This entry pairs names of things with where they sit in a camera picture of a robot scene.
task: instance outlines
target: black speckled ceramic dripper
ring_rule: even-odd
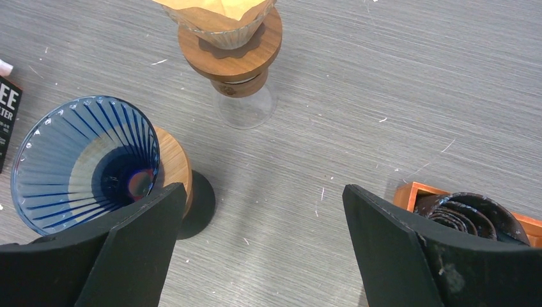
[[[512,213],[483,195],[461,192],[425,196],[416,202],[414,213],[471,235],[530,246]]]

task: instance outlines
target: wooden lid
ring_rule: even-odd
[[[207,79],[239,82],[263,73],[276,59],[283,41],[283,22],[276,8],[241,48],[222,50],[179,27],[179,45],[191,65]]]
[[[192,167],[185,150],[167,131],[154,126],[160,147],[160,169],[156,179],[156,187],[181,182],[187,192],[187,204],[183,218],[188,214],[192,205]]]

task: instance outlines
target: black box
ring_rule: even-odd
[[[0,76],[0,173],[4,168],[21,96],[20,88]]]

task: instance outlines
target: blue glass coffee dripper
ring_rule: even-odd
[[[43,117],[23,140],[12,198],[40,235],[60,232],[147,196],[160,150],[149,119],[114,97],[78,98]]]

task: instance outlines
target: white speck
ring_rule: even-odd
[[[371,15],[371,11],[369,10],[369,5],[367,4],[367,0],[363,0],[363,3],[365,4],[365,7],[367,8],[367,14],[369,14],[369,17],[371,17],[371,22],[373,23],[373,26],[376,27],[375,20],[373,19],[373,16]]]
[[[32,70],[36,75],[38,75],[38,77],[40,77],[40,78],[43,79],[42,75],[38,74],[38,72],[37,72],[36,70],[34,70],[34,69],[32,68],[32,66],[28,65],[28,68],[30,68],[30,70]]]
[[[162,61],[158,61],[158,62],[156,62],[156,63],[152,63],[151,65],[161,64],[161,63],[163,63],[163,62],[165,62],[165,61],[167,61],[167,59],[163,59]]]
[[[456,139],[454,139],[454,140],[452,141],[452,143],[450,143],[450,145],[446,146],[446,148],[443,149],[440,153],[445,152],[448,148],[450,148],[450,146],[452,146],[452,144],[453,144],[455,141],[456,141]]]

